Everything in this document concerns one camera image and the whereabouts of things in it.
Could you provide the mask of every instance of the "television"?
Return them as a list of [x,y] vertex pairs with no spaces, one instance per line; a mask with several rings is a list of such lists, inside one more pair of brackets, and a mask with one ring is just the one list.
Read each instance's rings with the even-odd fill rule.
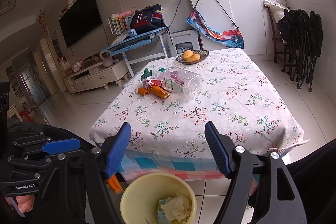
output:
[[102,24],[96,0],[77,0],[59,24],[68,47]]

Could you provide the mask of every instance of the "pink stuffed toy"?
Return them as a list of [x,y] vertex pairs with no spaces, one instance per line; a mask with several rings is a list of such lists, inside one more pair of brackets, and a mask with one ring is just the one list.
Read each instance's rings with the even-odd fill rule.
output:
[[123,12],[122,14],[120,14],[119,16],[118,16],[118,18],[120,18],[120,19],[124,19],[125,17],[130,17],[130,16],[132,16],[133,15],[133,12],[132,11],[127,11],[127,12]]

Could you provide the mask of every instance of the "fruit bowl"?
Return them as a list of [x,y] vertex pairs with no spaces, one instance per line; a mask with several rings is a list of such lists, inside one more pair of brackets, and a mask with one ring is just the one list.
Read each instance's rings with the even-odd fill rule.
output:
[[178,57],[176,57],[176,61],[180,62],[181,64],[185,64],[185,65],[194,65],[194,64],[197,64],[197,63],[201,62],[202,60],[206,59],[209,55],[209,51],[206,51],[206,50],[194,50],[193,52],[194,52],[194,54],[199,54],[201,59],[199,59],[197,61],[193,61],[193,62],[186,62],[183,59],[183,54],[181,54]]

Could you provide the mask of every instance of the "white tile floor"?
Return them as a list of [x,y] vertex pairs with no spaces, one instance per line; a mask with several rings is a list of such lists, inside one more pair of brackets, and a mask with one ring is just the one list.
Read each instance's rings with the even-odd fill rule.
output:
[[[301,90],[296,88],[289,76],[281,72],[281,66],[272,61],[257,61],[256,64],[274,85],[288,109],[305,131],[305,145],[294,148],[286,162],[299,160],[327,142],[336,138],[334,119],[336,106],[317,83],[313,83],[313,93],[308,92],[304,84]],[[89,130],[110,102],[122,88],[114,83],[109,89],[99,88],[83,94],[56,94],[40,106],[41,113],[49,124],[67,128],[82,138],[89,140]],[[197,196],[197,216],[193,224],[213,223],[226,195],[229,180],[190,181],[189,185]],[[121,196],[114,198],[118,205]],[[242,223],[251,220],[253,209],[247,209]]]

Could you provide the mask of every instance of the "tv stand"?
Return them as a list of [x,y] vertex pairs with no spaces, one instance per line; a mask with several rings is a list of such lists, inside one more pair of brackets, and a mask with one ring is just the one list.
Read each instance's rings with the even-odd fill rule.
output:
[[[84,72],[84,76],[76,78],[76,76],[78,77],[78,75]],[[102,61],[100,61],[69,75],[68,77],[64,78],[63,81],[70,93],[91,90],[101,86],[107,89],[108,83],[110,82],[115,82],[120,86],[122,83],[122,78],[127,80],[127,72],[128,68],[125,60],[121,60],[117,64],[113,64],[108,68],[105,68],[102,65]]]

